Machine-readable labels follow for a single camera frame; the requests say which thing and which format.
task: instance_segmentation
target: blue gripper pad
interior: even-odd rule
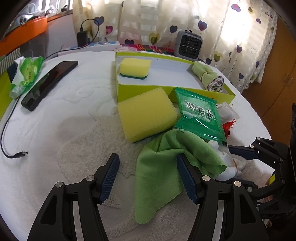
[[[197,203],[198,197],[196,195],[195,182],[194,182],[188,168],[186,167],[184,161],[182,160],[182,158],[179,155],[177,156],[177,168],[178,168],[179,174],[181,176],[185,190],[187,192],[188,198],[191,199],[193,201],[193,203]]]
[[[116,155],[101,185],[102,189],[101,189],[101,195],[99,199],[102,203],[109,198],[118,170],[119,170],[119,156]]]

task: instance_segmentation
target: red tassel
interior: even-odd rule
[[[232,128],[233,125],[235,125],[235,122],[236,122],[236,120],[232,120],[232,121],[226,122],[222,125],[226,139],[227,139],[227,137],[230,136],[230,128]]]

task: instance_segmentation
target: charging cable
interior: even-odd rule
[[[6,122],[5,122],[5,124],[4,124],[3,130],[2,130],[2,132],[1,132],[1,138],[0,138],[1,151],[3,152],[4,156],[6,156],[6,157],[9,158],[9,159],[19,158],[19,157],[22,157],[22,156],[25,156],[26,154],[28,154],[28,152],[21,151],[21,152],[16,153],[16,154],[13,155],[13,156],[10,156],[10,155],[8,155],[8,154],[5,153],[5,151],[4,151],[4,149],[3,149],[3,146],[2,146],[2,137],[3,137],[3,134],[4,134],[5,128],[6,128],[6,126],[7,126],[7,123],[9,122],[9,119],[10,119],[10,117],[12,116],[12,113],[13,113],[13,111],[15,110],[15,107],[17,106],[17,103],[19,102],[19,100],[20,100],[20,96],[18,97],[18,99],[17,99],[17,101],[16,101],[16,103],[15,103],[15,105],[14,105],[12,111],[10,112],[10,114],[9,114],[9,116],[8,116],[8,118],[7,118]]]
[[[100,27],[100,25],[99,25],[99,22],[96,20],[96,19],[94,19],[94,18],[88,18],[88,19],[86,19],[86,20],[84,20],[82,23],[81,23],[81,26],[80,26],[80,29],[79,29],[79,31],[80,32],[82,32],[83,31],[83,27],[82,27],[82,24],[85,22],[85,21],[87,21],[87,20],[93,20],[93,21],[96,21],[97,22],[97,24],[98,24],[98,31],[96,32],[96,35],[94,36],[94,38],[92,39],[92,41],[89,43],[89,44],[87,44],[87,45],[85,45],[85,46],[83,46],[83,47],[79,47],[79,48],[74,48],[74,49],[65,49],[65,50],[60,50],[60,51],[57,51],[57,52],[55,52],[55,53],[52,53],[51,55],[49,55],[49,56],[47,56],[44,60],[46,60],[47,58],[49,58],[50,56],[52,56],[52,55],[54,55],[54,54],[57,54],[57,53],[60,53],[60,52],[64,52],[64,51],[69,51],[69,50],[77,50],[77,49],[82,49],[82,48],[85,48],[85,47],[87,47],[87,46],[89,46],[93,41],[94,41],[94,39],[96,38],[96,36],[98,35],[98,33],[99,33],[99,36],[98,36],[98,38],[100,37],[100,35],[101,35],[101,33],[100,33],[100,31],[99,31],[99,27]]]
[[[59,53],[59,52],[64,52],[64,51],[69,51],[69,50],[76,50],[76,49],[82,49],[82,48],[85,48],[85,47],[89,46],[89,45],[94,41],[94,39],[96,38],[96,36],[98,35],[98,33],[99,33],[99,37],[100,37],[101,33],[100,33],[100,31],[99,31],[99,22],[98,22],[96,19],[93,19],[93,18],[88,18],[88,19],[84,20],[84,21],[81,23],[81,26],[80,26],[79,31],[80,31],[80,32],[83,31],[82,24],[83,24],[85,21],[87,21],[87,20],[93,20],[93,21],[96,21],[97,24],[98,24],[98,31],[97,31],[95,37],[92,39],[92,41],[91,41],[89,44],[87,44],[86,46],[83,46],[83,47],[79,47],[79,48],[74,48],[74,49],[67,49],[67,50],[60,50],[60,51],[57,51],[57,52],[55,52],[55,53],[53,53],[53,54],[47,56],[44,60],[46,60],[46,59],[49,58],[50,56],[52,56],[52,55],[54,55],[54,54],[57,54],[57,53]],[[17,101],[16,101],[16,103],[15,103],[15,105],[14,105],[14,107],[13,107],[11,113],[9,114],[9,116],[8,116],[8,118],[7,118],[7,120],[6,120],[5,124],[4,124],[3,130],[2,130],[2,132],[1,132],[1,137],[0,137],[0,147],[1,147],[1,151],[2,151],[2,153],[4,154],[4,156],[6,156],[6,157],[9,158],[9,159],[20,158],[20,157],[23,157],[23,156],[25,156],[26,154],[28,154],[28,152],[21,151],[21,152],[16,153],[16,154],[13,155],[13,156],[10,156],[10,155],[6,154],[6,152],[5,152],[4,149],[3,149],[3,145],[2,145],[2,138],[3,138],[3,134],[4,134],[4,131],[5,131],[5,128],[6,128],[7,124],[8,124],[8,122],[9,122],[10,117],[12,116],[12,113],[13,113],[13,111],[15,110],[15,107],[17,106],[19,100],[20,100],[20,96],[18,97],[18,99],[17,99]]]

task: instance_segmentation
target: white stuffed toy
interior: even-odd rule
[[[216,141],[209,141],[208,144],[221,157],[227,166],[225,171],[217,176],[216,180],[227,181],[233,177],[241,178],[242,171],[247,165],[246,159],[241,156],[231,154],[228,150],[228,146],[219,146]]]

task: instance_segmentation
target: power adapter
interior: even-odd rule
[[[77,46],[83,47],[87,45],[87,31],[83,31],[83,28],[80,28],[80,31],[77,33]]]

